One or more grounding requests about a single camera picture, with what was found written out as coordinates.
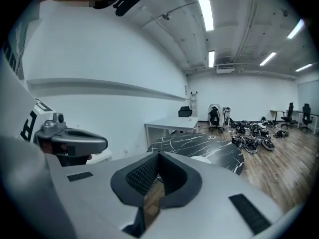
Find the fluorescent ceiling light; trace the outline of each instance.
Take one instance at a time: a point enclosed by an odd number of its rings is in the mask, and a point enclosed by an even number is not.
[[[261,64],[260,66],[263,66],[264,64],[266,64],[273,56],[275,56],[276,53],[272,52]]]
[[[301,71],[301,70],[303,70],[303,69],[306,69],[306,68],[308,68],[308,67],[310,67],[310,66],[312,66],[312,64],[308,64],[308,65],[306,65],[306,66],[303,66],[302,68],[297,69],[296,72],[299,72],[299,71]]]
[[[211,11],[210,0],[198,0],[203,14],[206,31],[214,30],[213,14]]]
[[[214,67],[215,51],[208,52],[208,67]]]
[[[304,24],[305,23],[304,23],[304,21],[302,19],[299,20],[298,24],[295,26],[293,31],[290,32],[290,34],[287,36],[287,38],[292,39],[298,33],[298,31],[302,28],[302,26]]]

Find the ladder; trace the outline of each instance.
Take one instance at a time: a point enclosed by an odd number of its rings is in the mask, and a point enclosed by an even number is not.
[[[197,91],[196,94],[190,92],[190,109],[193,110],[192,117],[197,117]]]

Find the black marble tabletop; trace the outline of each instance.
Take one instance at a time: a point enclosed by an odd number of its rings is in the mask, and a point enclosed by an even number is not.
[[[244,168],[241,151],[230,141],[204,133],[171,134],[153,142],[148,151],[163,150],[183,156],[203,156],[212,164],[240,174]]]

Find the air conditioner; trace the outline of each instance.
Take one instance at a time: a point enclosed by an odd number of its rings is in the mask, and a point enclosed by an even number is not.
[[[230,74],[233,71],[235,71],[235,64],[217,65],[216,68],[217,74]]]

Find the black chair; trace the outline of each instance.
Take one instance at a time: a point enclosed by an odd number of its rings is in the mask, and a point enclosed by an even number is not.
[[[306,126],[302,126],[300,129],[305,128],[307,131],[308,130],[311,131],[311,129],[308,127],[308,125],[313,122],[314,117],[311,117],[311,119],[310,119],[311,108],[310,108],[309,104],[305,104],[305,106],[303,107],[303,113],[304,113],[303,123]]]
[[[212,123],[213,126],[210,126],[209,128],[211,129],[211,132],[214,129],[217,129],[223,133],[223,130],[225,130],[223,127],[219,126],[219,116],[218,116],[218,109],[216,107],[211,110],[210,114],[210,122]]]
[[[286,126],[287,128],[293,128],[291,125],[293,124],[293,121],[291,119],[292,114],[293,114],[293,110],[294,110],[294,103],[290,103],[289,104],[289,108],[288,108],[288,113],[287,113],[287,117],[285,117],[285,112],[283,112],[284,116],[281,117],[282,120],[285,121],[285,124],[281,124],[281,127]]]
[[[193,113],[193,110],[189,108],[189,106],[182,106],[180,110],[178,111],[179,117],[190,117]]]

